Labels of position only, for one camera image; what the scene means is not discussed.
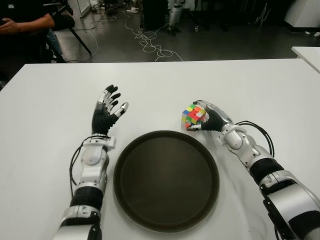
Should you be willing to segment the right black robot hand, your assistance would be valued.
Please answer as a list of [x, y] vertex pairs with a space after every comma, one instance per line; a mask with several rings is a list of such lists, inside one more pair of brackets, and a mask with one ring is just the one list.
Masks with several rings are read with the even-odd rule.
[[223, 127], [227, 124], [233, 124], [231, 118], [216, 105], [207, 102], [205, 100], [196, 100], [193, 102], [195, 105], [199, 105], [204, 108], [208, 114], [207, 121], [192, 125], [186, 128], [187, 131], [217, 131], [221, 132]]

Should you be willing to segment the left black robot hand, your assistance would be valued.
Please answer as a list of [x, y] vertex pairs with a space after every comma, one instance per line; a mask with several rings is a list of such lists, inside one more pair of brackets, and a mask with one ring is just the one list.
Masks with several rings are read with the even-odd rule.
[[111, 111], [118, 104], [120, 93], [117, 86], [109, 85], [99, 96], [91, 121], [92, 134], [108, 135], [110, 128], [118, 121], [118, 119], [127, 111], [129, 103], [123, 103], [113, 113]]

